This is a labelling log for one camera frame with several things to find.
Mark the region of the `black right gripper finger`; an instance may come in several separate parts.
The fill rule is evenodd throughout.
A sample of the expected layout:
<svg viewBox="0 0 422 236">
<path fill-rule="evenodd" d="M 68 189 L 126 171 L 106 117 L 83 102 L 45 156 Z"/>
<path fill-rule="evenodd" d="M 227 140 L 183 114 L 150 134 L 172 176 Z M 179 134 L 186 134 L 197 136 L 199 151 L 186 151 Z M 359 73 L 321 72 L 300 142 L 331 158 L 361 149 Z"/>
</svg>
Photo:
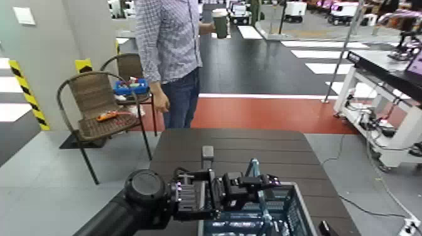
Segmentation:
<svg viewBox="0 0 422 236">
<path fill-rule="evenodd" d="M 339 234 L 332 228 L 326 220 L 322 220 L 318 229 L 322 236 L 339 236 Z"/>
</svg>

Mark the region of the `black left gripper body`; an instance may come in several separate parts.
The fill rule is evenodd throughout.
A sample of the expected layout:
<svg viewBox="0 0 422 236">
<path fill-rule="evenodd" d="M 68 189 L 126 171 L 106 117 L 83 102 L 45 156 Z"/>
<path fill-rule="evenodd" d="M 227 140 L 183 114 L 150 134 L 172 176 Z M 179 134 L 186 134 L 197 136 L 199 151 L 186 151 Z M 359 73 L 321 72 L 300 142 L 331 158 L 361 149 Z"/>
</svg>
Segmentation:
<svg viewBox="0 0 422 236">
<path fill-rule="evenodd" d="M 225 173 L 221 178 L 214 179 L 212 185 L 212 195 L 216 209 L 222 211 L 231 211 L 230 200 L 234 194 L 257 193 L 259 189 L 247 189 L 242 187 L 241 172 Z"/>
</svg>

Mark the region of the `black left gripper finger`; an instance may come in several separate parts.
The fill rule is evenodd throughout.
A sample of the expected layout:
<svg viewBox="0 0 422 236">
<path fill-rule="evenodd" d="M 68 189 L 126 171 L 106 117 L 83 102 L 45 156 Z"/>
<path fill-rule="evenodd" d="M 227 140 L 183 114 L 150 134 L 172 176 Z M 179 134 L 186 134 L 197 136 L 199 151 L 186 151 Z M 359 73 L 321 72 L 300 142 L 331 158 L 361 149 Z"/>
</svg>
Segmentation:
<svg viewBox="0 0 422 236">
<path fill-rule="evenodd" d="M 257 203 L 258 201 L 257 193 L 234 194 L 230 200 L 230 209 L 240 211 L 247 203 Z"/>
<path fill-rule="evenodd" d="M 280 185 L 280 181 L 273 175 L 261 174 L 259 176 L 242 177 L 242 187 L 247 189 L 269 189 Z"/>
</svg>

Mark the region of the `person's right hand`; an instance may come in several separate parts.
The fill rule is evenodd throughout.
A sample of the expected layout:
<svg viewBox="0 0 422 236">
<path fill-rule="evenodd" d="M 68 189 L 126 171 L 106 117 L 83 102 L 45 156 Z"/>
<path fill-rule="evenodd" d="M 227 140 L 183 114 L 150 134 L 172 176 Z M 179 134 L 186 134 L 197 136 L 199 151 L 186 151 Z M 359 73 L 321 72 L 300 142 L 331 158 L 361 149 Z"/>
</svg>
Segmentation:
<svg viewBox="0 0 422 236">
<path fill-rule="evenodd" d="M 170 109 L 170 100 L 167 96 L 169 84 L 162 84 L 160 82 L 153 82 L 150 85 L 151 93 L 154 97 L 154 107 L 158 112 L 166 113 Z"/>
</svg>

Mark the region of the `person's left hand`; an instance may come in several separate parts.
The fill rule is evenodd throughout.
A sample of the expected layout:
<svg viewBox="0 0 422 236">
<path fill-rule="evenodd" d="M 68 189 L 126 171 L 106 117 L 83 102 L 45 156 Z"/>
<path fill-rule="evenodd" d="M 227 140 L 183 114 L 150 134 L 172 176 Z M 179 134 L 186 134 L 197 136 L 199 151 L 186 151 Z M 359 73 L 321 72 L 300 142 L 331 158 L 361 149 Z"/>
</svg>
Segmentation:
<svg viewBox="0 0 422 236">
<path fill-rule="evenodd" d="M 207 35 L 216 32 L 216 27 L 213 23 L 199 22 L 199 35 Z"/>
</svg>

